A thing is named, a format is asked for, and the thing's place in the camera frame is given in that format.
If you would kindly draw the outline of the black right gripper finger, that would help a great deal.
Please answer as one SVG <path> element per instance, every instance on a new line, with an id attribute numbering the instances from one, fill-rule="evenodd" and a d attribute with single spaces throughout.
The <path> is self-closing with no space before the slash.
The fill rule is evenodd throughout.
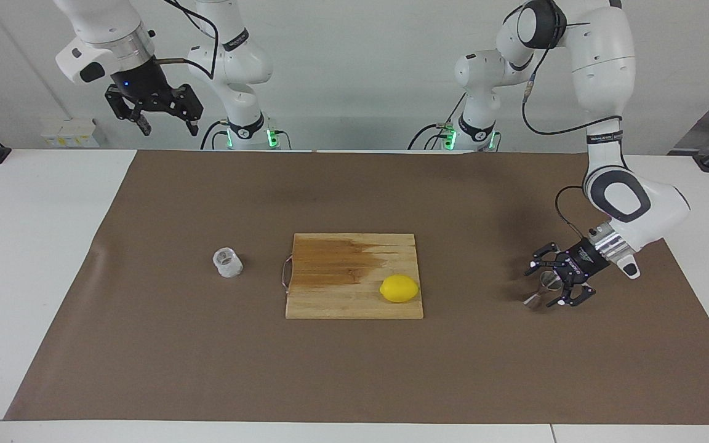
<path id="1" fill-rule="evenodd" d="M 133 122 L 143 135 L 149 137 L 151 126 L 146 117 L 143 117 L 140 105 L 129 107 L 126 96 L 122 94 L 116 85 L 110 85 L 106 88 L 106 101 L 118 119 Z"/>
<path id="2" fill-rule="evenodd" d="M 197 136 L 203 105 L 191 85 L 182 84 L 178 88 L 162 88 L 156 92 L 156 101 L 160 112 L 180 118 L 186 124 L 191 136 Z"/>

